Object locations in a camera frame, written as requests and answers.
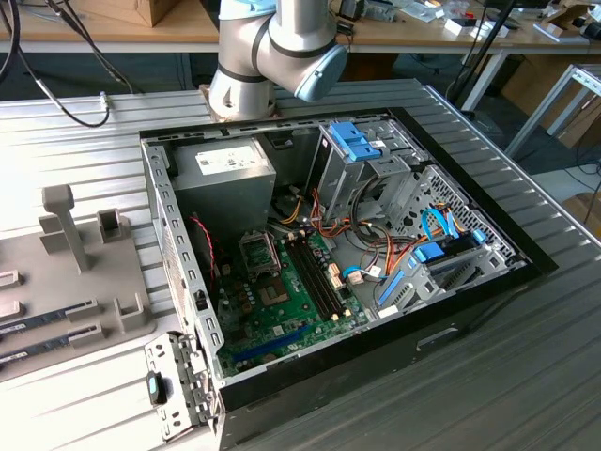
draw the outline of ram slot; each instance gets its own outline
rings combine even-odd
[[[330,281],[319,268],[307,241],[290,241],[285,244],[285,249],[292,259],[300,280],[316,305],[321,319],[327,321],[333,314],[341,315],[344,310],[343,306],[336,297]]]

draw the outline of aluminum extrusion table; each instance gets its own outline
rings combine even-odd
[[[277,98],[288,115],[342,105],[406,108],[560,268],[475,333],[239,449],[597,449],[599,242],[436,91],[417,81],[342,83],[315,104],[282,90]],[[66,105],[88,120],[100,114],[97,99]],[[158,329],[0,384],[6,449],[214,449],[204,429],[163,445],[147,399],[143,345],[176,329],[177,319],[150,223],[137,136],[139,130],[208,122],[207,108],[195,92],[118,96],[114,105],[109,123],[89,130],[48,101],[0,104],[0,211],[10,212],[0,219],[1,236],[33,230],[39,188],[59,181],[73,187],[76,219],[121,208],[134,226]]]
[[[557,83],[551,88],[543,101],[541,101],[536,110],[534,110],[524,126],[517,132],[511,143],[509,143],[509,146],[507,146],[507,149],[505,150],[507,156],[512,157],[521,149],[555,101],[557,101],[557,99],[561,97],[565,90],[573,83],[579,83],[582,87],[574,99],[570,101],[560,115],[557,116],[553,123],[548,127],[547,133],[551,136],[563,130],[566,122],[570,117],[574,116],[577,109],[585,102],[591,101],[587,100],[587,97],[590,96],[590,94],[593,94],[593,98],[595,98],[595,96],[601,96],[601,64],[583,64],[580,66],[571,64]]]

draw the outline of red cable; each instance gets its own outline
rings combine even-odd
[[[201,223],[193,216],[190,216],[190,219],[192,219],[200,228],[203,229],[203,232],[205,232],[205,237],[207,238],[208,242],[208,251],[210,253],[210,279],[213,280],[215,278],[215,254],[213,252],[213,241],[211,240],[210,234],[208,233],[208,230],[203,223]]]

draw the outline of table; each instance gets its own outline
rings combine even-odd
[[[560,268],[461,341],[240,451],[281,451],[292,445],[312,450],[596,449],[601,432],[601,243],[435,90],[415,80],[342,83],[311,105],[281,89],[276,97],[285,115],[343,106],[406,108]],[[65,104],[88,119],[99,114],[96,98]],[[177,329],[177,319],[151,225],[137,136],[139,130],[207,123],[207,107],[193,91],[115,96],[114,105],[109,123],[89,130],[74,125],[48,101],[0,103],[0,173],[6,168],[0,188],[11,186],[8,175],[31,180],[31,191],[56,180],[71,183],[78,220],[101,208],[121,208],[134,227],[158,322],[157,331],[146,338],[0,384],[0,423],[10,431],[3,436],[7,449],[16,449],[11,441],[36,450],[213,449],[205,429],[163,446],[147,399],[143,346]],[[0,208],[7,201],[7,195],[0,197]],[[18,226],[5,230],[5,236],[34,228],[34,204],[22,205]]]
[[[340,0],[331,3],[338,11]],[[472,1],[476,17],[482,8]],[[23,49],[26,52],[89,52],[89,47],[65,25],[22,14]],[[522,28],[493,42],[491,57],[462,108],[473,110],[509,54],[601,54],[601,43],[592,45],[557,44],[536,32],[532,14],[518,19]],[[95,14],[84,18],[90,34],[104,52],[114,53],[214,53],[218,51],[219,33],[199,0],[182,0],[154,28],[124,23]],[[0,30],[0,51],[8,48],[7,33]],[[338,41],[348,45],[347,38]],[[473,42],[469,36],[456,37],[444,29],[443,21],[423,23],[399,12],[397,22],[381,23],[361,19],[355,24],[355,36],[349,50],[353,53],[387,54],[466,54]]]
[[[516,134],[505,153],[507,156],[513,156],[522,145],[528,140],[534,129],[545,117],[553,103],[565,92],[572,83],[581,84],[582,88],[578,94],[570,101],[567,107],[560,113],[555,121],[547,129],[547,133],[553,136],[557,131],[563,130],[567,120],[573,116],[577,108],[585,102],[587,96],[593,93],[601,96],[601,65],[585,64],[582,66],[570,65],[563,73],[562,77],[551,88],[547,96],[541,101],[540,105],[534,110],[528,121]]]

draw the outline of green motherboard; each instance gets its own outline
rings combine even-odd
[[[315,234],[305,242],[317,267],[327,275],[331,256],[324,241]],[[218,355],[225,376],[276,360],[367,322],[362,304],[347,288],[335,292],[343,313],[322,318],[323,310],[320,315],[301,281],[302,269],[295,268],[284,241],[277,242],[275,250],[282,266],[279,275],[265,274],[252,282],[244,265],[234,263],[227,275],[220,277],[218,316],[225,343]],[[254,249],[253,254],[258,257],[261,251]]]

